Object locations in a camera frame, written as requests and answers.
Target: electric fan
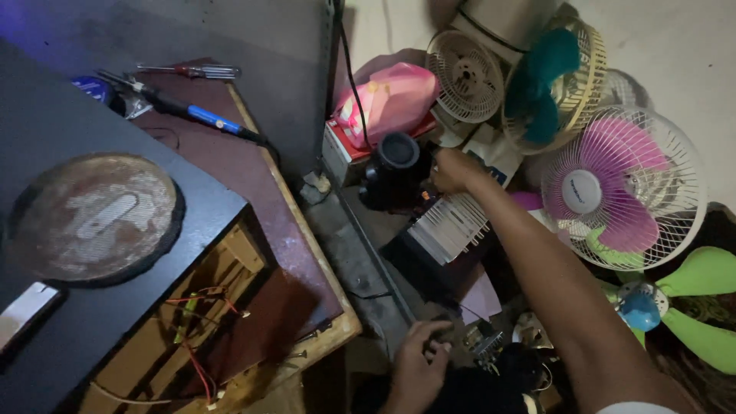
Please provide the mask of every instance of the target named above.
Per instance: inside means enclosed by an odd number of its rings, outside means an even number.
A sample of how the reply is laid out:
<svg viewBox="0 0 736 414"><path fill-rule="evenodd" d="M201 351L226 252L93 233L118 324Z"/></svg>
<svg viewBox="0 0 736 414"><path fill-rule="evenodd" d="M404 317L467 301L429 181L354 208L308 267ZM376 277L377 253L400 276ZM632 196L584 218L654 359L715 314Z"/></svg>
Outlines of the electric fan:
<svg viewBox="0 0 736 414"><path fill-rule="evenodd" d="M509 78L504 133L524 155L559 148L590 120L605 75L598 32L574 17L555 18Z"/></svg>
<svg viewBox="0 0 736 414"><path fill-rule="evenodd" d="M558 235L598 266L642 270L682 252L707 207L703 166L686 135L643 108L594 113L542 176Z"/></svg>
<svg viewBox="0 0 736 414"><path fill-rule="evenodd" d="M454 119L478 124L498 110L503 99L498 60L468 35L439 33L427 48L426 66L442 87L437 103Z"/></svg>
<svg viewBox="0 0 736 414"><path fill-rule="evenodd" d="M644 333L663 322L700 359L736 374L736 332L692 319L670 307L668 299L736 292L736 256L719 248L697 248L674 273L653 284L642 273L617 274L624 283L621 288L601 285L642 345Z"/></svg>

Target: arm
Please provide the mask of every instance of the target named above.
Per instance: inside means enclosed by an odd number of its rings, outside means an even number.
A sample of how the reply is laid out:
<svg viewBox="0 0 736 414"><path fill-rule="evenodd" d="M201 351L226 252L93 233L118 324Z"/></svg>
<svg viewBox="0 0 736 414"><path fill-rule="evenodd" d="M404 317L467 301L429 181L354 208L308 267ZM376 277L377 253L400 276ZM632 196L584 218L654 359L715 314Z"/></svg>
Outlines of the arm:
<svg viewBox="0 0 736 414"><path fill-rule="evenodd" d="M503 245L519 284L565 362L583 413L641 401L691 412L648 358L575 253L522 210L496 180L457 150L442 150L433 180L469 192Z"/></svg>

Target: wooden table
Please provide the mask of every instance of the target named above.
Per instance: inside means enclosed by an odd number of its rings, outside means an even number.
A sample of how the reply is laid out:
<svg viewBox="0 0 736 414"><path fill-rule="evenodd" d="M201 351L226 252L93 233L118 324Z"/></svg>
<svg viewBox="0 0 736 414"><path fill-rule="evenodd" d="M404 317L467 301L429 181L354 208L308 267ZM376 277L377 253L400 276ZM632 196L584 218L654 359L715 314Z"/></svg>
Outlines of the wooden table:
<svg viewBox="0 0 736 414"><path fill-rule="evenodd" d="M244 126L254 132L258 132L254 121L249 115L245 104L238 95L234 86L228 84L227 87L233 101L238 107L238 111L243 117ZM227 387L225 388L225 393L222 399L216 403L216 408L214 410L209 411L206 407L206 401L200 399L193 401L186 407L177 411L180 414L220 414L240 412L269 393L272 393L273 395L269 396L268 399L276 401L277 404L282 404L281 407L288 407L290 413L301 413L303 412L303 404L300 407L302 392L300 378L301 372L328 355L330 352L343 346L349 340L359 335L362 331L358 316L355 314L353 307L347 300L345 292L340 286L337 277L335 277L335 273L333 273L330 268L322 249L317 244L309 225L307 224L302 212L299 210L294 197L286 186L286 182L279 173L271 155L267 150L263 148L261 150L263 151L263 157L269 165L271 174L281 190L281 194L289 204L289 208L291 209L300 230L304 233L307 239L310 250L315 257L317 257L320 267L325 272L325 276L330 287L337 295L337 298L342 305L343 313L332 320L332 327L321 332L317 337L298 343L294 346L292 350L293 354L307 351L306 358L293 358L288 360L288 362L293 364L294 367L286 365L258 365L236 376L233 380L228 382Z"/></svg>

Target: white fan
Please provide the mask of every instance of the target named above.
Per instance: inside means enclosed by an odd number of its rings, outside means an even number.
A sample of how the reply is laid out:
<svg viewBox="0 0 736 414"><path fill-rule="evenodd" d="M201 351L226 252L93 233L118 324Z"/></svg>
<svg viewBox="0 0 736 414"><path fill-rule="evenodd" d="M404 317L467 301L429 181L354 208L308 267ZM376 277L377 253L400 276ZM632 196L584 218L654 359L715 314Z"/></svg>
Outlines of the white fan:
<svg viewBox="0 0 736 414"><path fill-rule="evenodd" d="M542 177L558 234L602 267L643 270L682 252L707 207L693 144L652 110L598 109Z"/></svg>
<svg viewBox="0 0 736 414"><path fill-rule="evenodd" d="M498 60L468 35L439 33L429 43L426 66L442 87L437 102L454 119L478 124L498 110L503 99Z"/></svg>

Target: blue fan hub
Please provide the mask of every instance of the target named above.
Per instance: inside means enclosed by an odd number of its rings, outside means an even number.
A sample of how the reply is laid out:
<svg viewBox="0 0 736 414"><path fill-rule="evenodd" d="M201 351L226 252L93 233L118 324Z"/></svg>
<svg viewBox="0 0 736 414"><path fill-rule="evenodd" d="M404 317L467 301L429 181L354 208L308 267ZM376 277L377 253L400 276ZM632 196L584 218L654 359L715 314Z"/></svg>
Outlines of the blue fan hub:
<svg viewBox="0 0 736 414"><path fill-rule="evenodd" d="M633 292L627 295L621 301L618 314L630 327L641 329L644 332L656 328L662 321L654 297L644 292Z"/></svg>

